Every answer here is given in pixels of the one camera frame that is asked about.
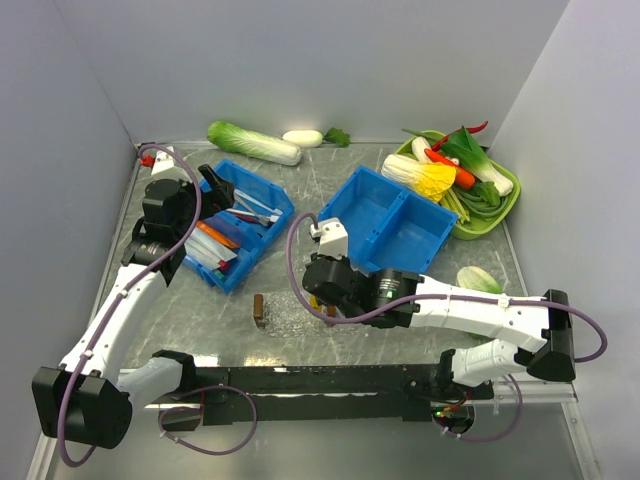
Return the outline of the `yellow capped tube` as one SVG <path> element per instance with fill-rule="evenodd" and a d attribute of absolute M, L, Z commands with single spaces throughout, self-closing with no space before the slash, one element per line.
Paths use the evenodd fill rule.
<path fill-rule="evenodd" d="M 309 301 L 310 301 L 311 307 L 315 311 L 319 313 L 323 313 L 331 318 L 335 318 L 337 316 L 337 310 L 334 306 L 323 304 L 317 299 L 316 296 L 311 296 Z"/>

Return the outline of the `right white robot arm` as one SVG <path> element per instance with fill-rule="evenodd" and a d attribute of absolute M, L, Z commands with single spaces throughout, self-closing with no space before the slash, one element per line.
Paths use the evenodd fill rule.
<path fill-rule="evenodd" d="M 307 264 L 302 287 L 357 323 L 444 328 L 487 338 L 485 344 L 442 353 L 436 383 L 448 398 L 512 373 L 565 383 L 576 377 L 569 301 L 560 290 L 509 297 L 394 269 L 366 275 L 346 258 L 324 255 L 314 255 Z"/>

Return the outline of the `orange toothpaste tube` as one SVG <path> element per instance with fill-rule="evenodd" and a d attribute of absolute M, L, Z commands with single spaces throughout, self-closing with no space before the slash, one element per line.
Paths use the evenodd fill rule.
<path fill-rule="evenodd" d="M 209 237 L 211 237 L 212 239 L 216 240 L 221 245 L 223 245 L 223 246 L 225 246 L 227 248 L 237 249 L 237 248 L 240 247 L 239 244 L 237 244 L 236 242 L 232 241 L 230 238 L 228 238 L 224 234 L 220 233 L 219 231 L 217 231 L 216 229 L 214 229 L 213 227 L 209 226 L 208 224 L 206 224 L 203 221 L 198 221 L 197 222 L 197 227 L 201 231 L 206 233 Z"/>

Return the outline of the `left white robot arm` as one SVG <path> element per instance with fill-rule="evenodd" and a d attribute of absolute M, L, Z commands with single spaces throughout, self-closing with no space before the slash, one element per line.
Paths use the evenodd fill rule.
<path fill-rule="evenodd" d="M 196 223 L 233 204 L 230 181 L 208 165 L 198 171 L 205 187 L 183 179 L 146 186 L 143 214 L 107 299 L 60 364 L 34 375 L 32 392 L 45 436 L 113 449 L 135 411 L 166 394 L 176 402 L 195 395 L 198 378 L 189 354 L 161 350 L 130 374 L 120 370 L 143 317 L 181 266 L 184 243 Z"/>

